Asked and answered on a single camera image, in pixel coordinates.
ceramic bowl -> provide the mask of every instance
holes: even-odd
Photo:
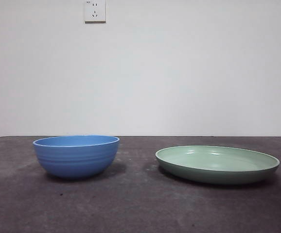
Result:
[[[266,179],[276,171],[277,158],[252,150],[181,146],[156,152],[160,165],[170,173],[197,182],[244,184]]]
[[[89,177],[114,160],[119,138],[103,135],[59,136],[33,142],[40,165],[61,178]]]

wall socket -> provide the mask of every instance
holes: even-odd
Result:
[[[85,23],[106,22],[106,0],[87,0],[84,15]]]

wall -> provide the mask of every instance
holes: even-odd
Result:
[[[281,0],[0,0],[0,136],[281,135]]]

table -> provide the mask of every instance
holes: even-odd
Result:
[[[263,182],[222,186],[175,177],[158,149],[216,145],[281,161],[281,137],[121,136],[113,164],[80,181],[47,174],[32,141],[0,137],[0,233],[281,233],[281,164]]]

green plate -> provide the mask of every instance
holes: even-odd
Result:
[[[277,158],[245,149],[214,146],[181,146],[156,152],[170,173],[197,182],[244,184],[266,179],[280,162]]]

